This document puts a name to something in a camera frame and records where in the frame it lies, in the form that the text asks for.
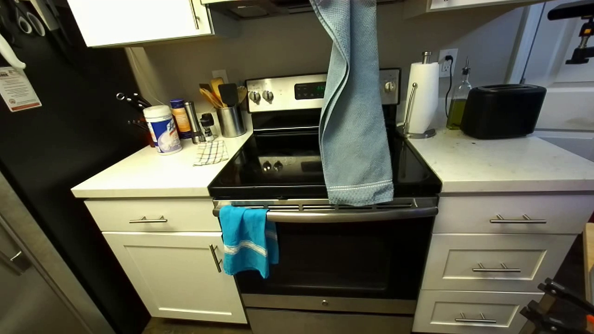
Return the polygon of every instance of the glass bottle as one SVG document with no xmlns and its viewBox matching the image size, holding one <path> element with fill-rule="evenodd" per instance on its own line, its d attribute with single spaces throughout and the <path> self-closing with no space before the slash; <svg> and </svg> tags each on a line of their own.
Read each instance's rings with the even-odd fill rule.
<svg viewBox="0 0 594 334">
<path fill-rule="evenodd" d="M 462 123 L 462 115 L 464 115 L 464 107 L 468 99 L 468 93 L 472 89 L 470 82 L 468 82 L 468 75 L 470 68 L 468 64 L 462 69 L 462 82 L 454 88 L 451 95 L 450 111 L 447 117 L 446 127 L 450 130 L 458 130 L 460 123 Z"/>
</svg>

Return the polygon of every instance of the light blue towel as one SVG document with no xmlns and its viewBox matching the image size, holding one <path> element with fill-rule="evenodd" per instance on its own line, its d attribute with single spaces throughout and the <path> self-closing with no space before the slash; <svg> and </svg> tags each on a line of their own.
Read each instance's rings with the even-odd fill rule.
<svg viewBox="0 0 594 334">
<path fill-rule="evenodd" d="M 228 275 L 258 270 L 267 278 L 268 265 L 279 262 L 276 225 L 266 221 L 267 211 L 235 206 L 221 208 L 219 218 L 225 245 L 223 268 Z"/>
<path fill-rule="evenodd" d="M 391 201 L 375 0 L 309 1 L 333 41 L 320 119 L 328 199 L 355 206 Z"/>
</svg>

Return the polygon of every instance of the refrigerator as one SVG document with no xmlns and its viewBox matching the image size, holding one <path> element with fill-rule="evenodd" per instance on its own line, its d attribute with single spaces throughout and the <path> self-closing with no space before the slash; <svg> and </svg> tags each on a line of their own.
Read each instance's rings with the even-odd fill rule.
<svg viewBox="0 0 594 334">
<path fill-rule="evenodd" d="M 0 99 L 0 333 L 141 333 L 148 311 L 70 192 L 146 145 L 127 124 L 138 111 L 115 98 L 138 87 L 125 51 L 87 48 L 67 3 L 55 4 L 59 29 L 40 36 L 0 0 L 0 34 L 41 104 L 15 111 Z"/>
</svg>

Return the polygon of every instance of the paper sign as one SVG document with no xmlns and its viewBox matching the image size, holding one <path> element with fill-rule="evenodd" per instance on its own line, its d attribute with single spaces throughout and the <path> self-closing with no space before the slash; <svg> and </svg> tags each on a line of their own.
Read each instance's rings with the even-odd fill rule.
<svg viewBox="0 0 594 334">
<path fill-rule="evenodd" d="M 0 67 L 0 95 L 12 112 L 41 106 L 25 73 L 13 67 Z"/>
</svg>

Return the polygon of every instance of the oven handle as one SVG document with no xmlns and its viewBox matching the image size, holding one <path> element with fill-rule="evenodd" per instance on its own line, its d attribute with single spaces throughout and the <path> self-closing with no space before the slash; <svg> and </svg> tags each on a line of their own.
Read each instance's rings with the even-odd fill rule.
<svg viewBox="0 0 594 334">
<path fill-rule="evenodd" d="M 219 216 L 219 206 L 213 209 L 213 215 Z M 395 220 L 433 217 L 437 215 L 437 206 L 410 207 L 405 209 L 380 209 L 370 212 L 303 212 L 276 211 L 266 213 L 266 219 L 277 223 L 350 223 L 374 222 L 379 220 Z"/>
</svg>

